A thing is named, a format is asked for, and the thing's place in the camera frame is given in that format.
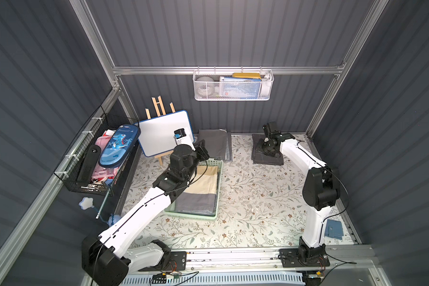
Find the dark grey checked pillowcase back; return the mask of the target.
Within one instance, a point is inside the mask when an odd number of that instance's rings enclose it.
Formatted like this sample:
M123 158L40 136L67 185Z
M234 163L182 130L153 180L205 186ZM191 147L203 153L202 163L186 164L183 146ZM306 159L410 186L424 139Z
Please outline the dark grey checked pillowcase back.
M265 142L264 141L265 136L260 135L258 133L254 133L252 135L253 140L253 149L251 152L251 159L254 164L267 164L272 166L282 166L284 164L284 158L281 154L273 156L267 156L263 150L262 145Z

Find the beige and grey pillowcase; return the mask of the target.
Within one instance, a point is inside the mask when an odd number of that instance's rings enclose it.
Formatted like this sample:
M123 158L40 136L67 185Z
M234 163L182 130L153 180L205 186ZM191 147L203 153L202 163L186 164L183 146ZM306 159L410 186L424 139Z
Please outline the beige and grey pillowcase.
M198 166L195 182L174 202L175 212L214 216L218 199L218 167Z

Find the mint green plastic basket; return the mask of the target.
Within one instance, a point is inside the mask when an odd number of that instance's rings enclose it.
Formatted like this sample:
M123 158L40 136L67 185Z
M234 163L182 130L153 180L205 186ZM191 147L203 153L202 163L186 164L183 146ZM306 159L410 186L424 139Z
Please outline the mint green plastic basket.
M190 219L215 220L223 161L210 158L197 167L194 182L163 213Z

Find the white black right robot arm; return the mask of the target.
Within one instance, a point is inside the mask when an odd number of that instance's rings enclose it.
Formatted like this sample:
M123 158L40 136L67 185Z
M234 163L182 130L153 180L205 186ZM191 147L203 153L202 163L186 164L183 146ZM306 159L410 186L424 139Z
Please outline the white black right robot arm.
M340 181L325 162L307 152L292 134L279 131L275 122L263 125L263 131L265 139L259 144L259 151L268 157L289 158L306 175L302 196L310 210L297 257L303 263L324 257L324 234L330 213L340 198Z

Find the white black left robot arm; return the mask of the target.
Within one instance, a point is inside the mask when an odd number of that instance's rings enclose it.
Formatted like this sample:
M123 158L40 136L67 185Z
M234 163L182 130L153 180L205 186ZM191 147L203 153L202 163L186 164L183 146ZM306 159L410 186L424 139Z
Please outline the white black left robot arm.
M148 224L170 206L192 183L200 162L209 159L205 141L192 142L184 129L174 132L176 147L168 168L153 182L146 195L117 223L82 242L82 268L99 286L118 286L133 271L165 270L171 250L160 240L130 250Z

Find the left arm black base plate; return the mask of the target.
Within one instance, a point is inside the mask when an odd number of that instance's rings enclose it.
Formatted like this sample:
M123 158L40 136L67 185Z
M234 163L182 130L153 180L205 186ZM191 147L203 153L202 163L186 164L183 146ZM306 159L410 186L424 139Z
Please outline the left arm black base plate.
M187 264L187 254L186 251L171 251L163 270L166 272L184 271Z

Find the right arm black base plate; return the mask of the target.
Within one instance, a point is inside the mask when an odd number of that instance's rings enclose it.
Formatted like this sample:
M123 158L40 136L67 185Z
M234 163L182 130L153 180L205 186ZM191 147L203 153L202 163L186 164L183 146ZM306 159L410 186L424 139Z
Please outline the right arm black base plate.
M326 253L305 257L300 256L299 249L296 248L279 249L278 258L283 268L313 267L325 269L330 266L330 260Z

